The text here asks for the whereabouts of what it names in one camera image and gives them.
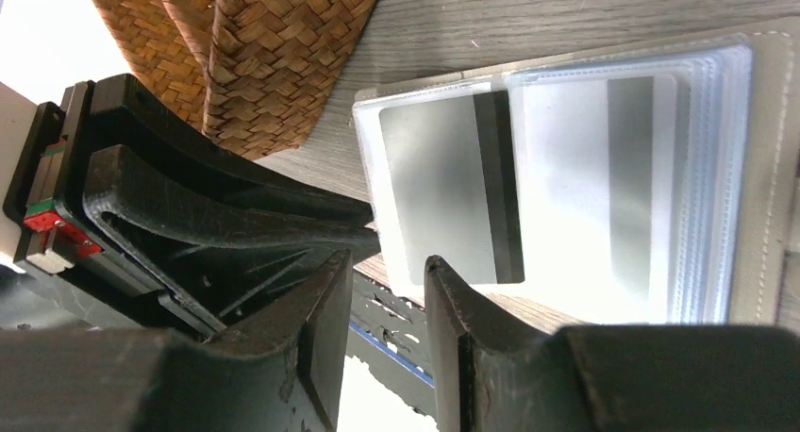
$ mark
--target brown wicker basket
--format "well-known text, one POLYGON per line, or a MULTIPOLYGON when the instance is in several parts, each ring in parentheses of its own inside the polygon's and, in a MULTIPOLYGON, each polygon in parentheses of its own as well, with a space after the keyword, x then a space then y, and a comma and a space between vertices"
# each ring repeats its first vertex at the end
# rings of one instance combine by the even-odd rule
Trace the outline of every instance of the brown wicker basket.
POLYGON ((131 70, 255 159, 306 140, 377 0, 92 0, 131 70))

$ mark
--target woven bag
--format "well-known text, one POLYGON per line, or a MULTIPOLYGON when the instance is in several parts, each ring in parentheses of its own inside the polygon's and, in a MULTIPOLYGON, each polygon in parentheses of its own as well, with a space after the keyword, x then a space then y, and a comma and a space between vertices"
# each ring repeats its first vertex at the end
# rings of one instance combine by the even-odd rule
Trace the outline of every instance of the woven bag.
POLYGON ((134 75, 245 158, 299 147, 377 0, 92 0, 134 75))

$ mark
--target blue edge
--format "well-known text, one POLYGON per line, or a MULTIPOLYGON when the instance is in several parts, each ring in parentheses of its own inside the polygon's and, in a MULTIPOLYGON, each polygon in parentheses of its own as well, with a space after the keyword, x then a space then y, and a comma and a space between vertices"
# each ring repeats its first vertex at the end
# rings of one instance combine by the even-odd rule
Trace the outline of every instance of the blue edge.
POLYGON ((417 367, 411 362, 409 362, 407 359, 397 355, 396 352, 394 352, 389 347, 383 345, 383 342, 375 339, 373 335, 361 329, 361 327, 356 325, 356 323, 354 323, 353 321, 350 321, 350 329, 358 333, 362 338, 367 340, 367 342, 371 343, 375 348, 377 348, 377 350, 383 352, 387 357, 394 360, 395 363, 399 364, 400 366, 403 366, 403 368, 405 368, 411 374, 413 374, 414 376, 425 382, 427 386, 433 388, 433 378, 431 378, 430 375, 417 369, 417 367))

